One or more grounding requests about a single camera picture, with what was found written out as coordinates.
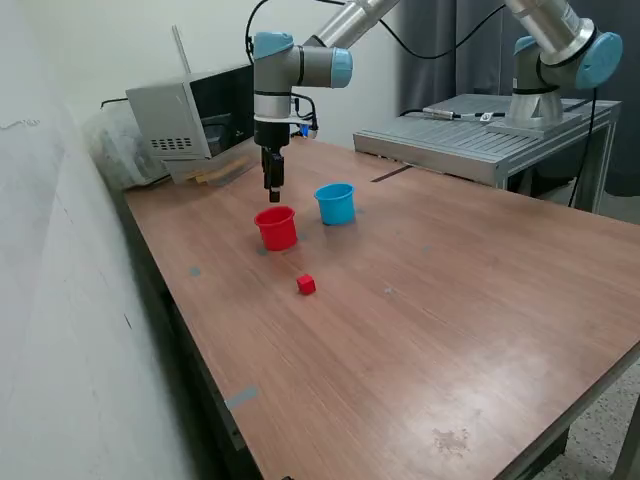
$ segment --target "blue tape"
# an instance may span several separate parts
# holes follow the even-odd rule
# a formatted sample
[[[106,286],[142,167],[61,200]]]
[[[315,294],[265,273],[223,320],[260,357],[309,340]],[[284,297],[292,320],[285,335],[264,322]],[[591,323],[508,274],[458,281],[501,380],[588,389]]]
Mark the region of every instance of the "blue tape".
[[[224,404],[227,406],[229,410],[233,410],[234,408],[238,408],[240,405],[245,403],[252,398],[258,396],[258,389],[256,387],[249,387],[246,390],[243,390],[238,395],[231,397],[229,400],[225,400]]]

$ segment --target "black cable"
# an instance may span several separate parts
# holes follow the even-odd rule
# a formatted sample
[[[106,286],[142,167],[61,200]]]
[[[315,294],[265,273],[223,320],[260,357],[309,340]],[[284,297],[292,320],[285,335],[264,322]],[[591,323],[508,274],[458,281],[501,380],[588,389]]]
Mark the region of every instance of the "black cable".
[[[260,10],[260,7],[262,7],[262,5],[264,5],[265,3],[267,3],[269,0],[260,0],[258,2],[258,4],[253,7],[253,10],[251,11],[251,15],[249,15],[249,20],[247,21],[247,28],[244,31],[244,48],[245,51],[247,52],[247,58],[249,59],[249,63],[251,65],[253,65],[253,57],[251,56],[253,54],[253,40],[251,40],[251,24],[253,23],[253,18],[256,16],[256,13],[258,13],[258,10]]]
[[[105,105],[107,105],[108,103],[117,103],[117,102],[128,102],[129,99],[128,98],[112,98],[110,100],[104,100],[101,104],[100,104],[100,110],[102,110],[102,107],[104,107]]]
[[[405,110],[404,112],[402,112],[400,114],[400,116],[404,117],[405,115],[409,115],[410,113],[429,113],[429,112],[425,112],[421,108],[411,108],[409,110]],[[453,118],[462,118],[462,117],[464,117],[466,115],[473,115],[476,118],[480,118],[487,112],[477,112],[477,113],[455,113],[455,112],[451,112],[451,113],[453,114]],[[504,118],[506,116],[507,116],[507,114],[504,113],[504,112],[494,112],[493,113],[493,117],[494,118]]]
[[[576,177],[576,184],[573,186],[573,191],[571,192],[571,198],[569,199],[569,208],[573,205],[573,201],[576,198],[576,193],[578,192],[578,185],[580,184],[580,177],[582,177],[582,172],[584,171],[584,166],[587,163],[587,155],[589,154],[589,146],[591,145],[591,136],[593,135],[593,126],[596,119],[596,103],[598,100],[598,89],[593,89],[593,104],[591,105],[591,121],[589,122],[589,133],[587,134],[587,140],[584,145],[584,152],[582,153],[582,160],[580,162],[580,170],[578,170],[578,176]]]
[[[245,44],[245,51],[247,52],[247,58],[249,59],[249,62],[251,63],[251,65],[253,65],[253,57],[251,56],[253,53],[253,41],[251,40],[251,36],[250,36],[251,24],[253,23],[253,19],[256,16],[256,13],[260,9],[260,7],[262,7],[268,1],[269,0],[260,0],[260,2],[258,2],[258,4],[251,11],[251,15],[249,16],[249,20],[247,21],[247,28],[244,34],[244,39],[245,39],[244,44]],[[344,2],[341,2],[339,0],[314,0],[314,1],[318,3],[327,3],[329,5],[344,5]],[[478,25],[476,25],[466,37],[464,37],[462,40],[456,43],[455,47],[447,50],[446,52],[440,53],[438,55],[420,55],[419,53],[414,52],[406,43],[402,41],[402,39],[398,36],[398,34],[394,32],[393,29],[384,20],[380,20],[380,24],[387,30],[387,32],[389,32],[389,34],[400,44],[402,49],[408,54],[413,55],[414,57],[420,58],[422,60],[437,60],[439,58],[446,57],[447,55],[453,53],[462,45],[464,45],[471,37],[473,37],[473,35],[476,34],[478,30],[482,28],[482,26],[485,23],[487,23],[495,14],[500,12],[505,7],[506,5],[501,5],[498,8],[496,8],[493,12],[487,15]]]
[[[382,24],[382,26],[384,28],[387,29],[387,31],[391,34],[391,36],[393,38],[396,39],[396,41],[400,44],[400,46],[404,49],[405,52],[407,52],[410,55],[413,55],[416,58],[420,58],[422,60],[437,60],[439,58],[442,57],[446,57],[447,55],[453,53],[454,51],[456,51],[458,48],[460,48],[462,45],[464,45],[471,37],[473,37],[476,32],[478,30],[480,30],[482,28],[482,26],[487,23],[496,13],[500,12],[503,8],[505,8],[506,5],[501,5],[498,8],[496,8],[493,12],[491,12],[489,15],[487,15],[486,17],[484,17],[484,19],[478,24],[476,25],[473,30],[471,30],[471,32],[469,32],[469,34],[464,37],[462,40],[460,40],[458,43],[456,43],[455,47],[447,50],[446,52],[440,53],[438,55],[420,55],[419,53],[414,52],[413,50],[411,50],[411,48],[409,48],[409,46],[404,43],[402,41],[402,39],[398,36],[398,34],[396,32],[394,32],[391,27],[389,27],[389,25],[387,25],[384,20],[380,20],[380,23]]]
[[[410,108],[409,110],[405,110],[404,112],[402,112],[400,116],[404,117],[405,115],[409,115],[410,113],[424,113],[424,110],[422,110],[421,108]]]
[[[300,95],[299,93],[292,93],[291,96],[294,98],[301,98],[309,102],[309,104],[311,105],[311,130],[318,130],[318,116],[316,111],[316,104],[313,101],[313,98],[307,97],[306,95]]]

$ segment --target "metal table leg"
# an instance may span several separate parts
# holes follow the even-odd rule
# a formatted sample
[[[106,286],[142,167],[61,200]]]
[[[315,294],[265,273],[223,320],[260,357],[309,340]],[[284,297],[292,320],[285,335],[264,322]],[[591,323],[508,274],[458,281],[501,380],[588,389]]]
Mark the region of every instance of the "metal table leg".
[[[611,480],[637,480],[638,478],[640,478],[640,400],[633,412],[627,438]]]
[[[600,210],[600,200],[609,171],[616,126],[617,122],[611,123],[606,130],[594,132],[591,138],[575,203],[576,208],[585,212],[598,213]]]

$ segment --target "small red block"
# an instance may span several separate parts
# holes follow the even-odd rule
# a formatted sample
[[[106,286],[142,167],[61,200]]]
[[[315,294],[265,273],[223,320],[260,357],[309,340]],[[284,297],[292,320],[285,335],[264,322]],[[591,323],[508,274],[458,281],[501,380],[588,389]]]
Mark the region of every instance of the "small red block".
[[[316,291],[316,282],[311,275],[303,275],[298,280],[298,289],[303,295],[311,295]]]

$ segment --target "metal frame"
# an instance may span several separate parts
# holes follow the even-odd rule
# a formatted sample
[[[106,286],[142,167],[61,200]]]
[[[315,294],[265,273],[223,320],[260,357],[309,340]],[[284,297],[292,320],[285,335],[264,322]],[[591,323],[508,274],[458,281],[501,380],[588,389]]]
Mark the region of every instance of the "metal frame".
[[[475,113],[506,110],[509,102],[510,97],[506,96],[460,95],[431,108]],[[563,100],[566,109],[580,103],[580,100]],[[576,195],[576,206],[581,210],[598,213],[619,112],[620,102],[597,103],[594,138]],[[544,139],[491,133],[485,124],[478,122],[446,122],[418,114],[357,132],[354,143],[359,152],[506,189],[513,175],[586,138],[591,105],[584,104],[571,113],[582,115],[577,126]]]

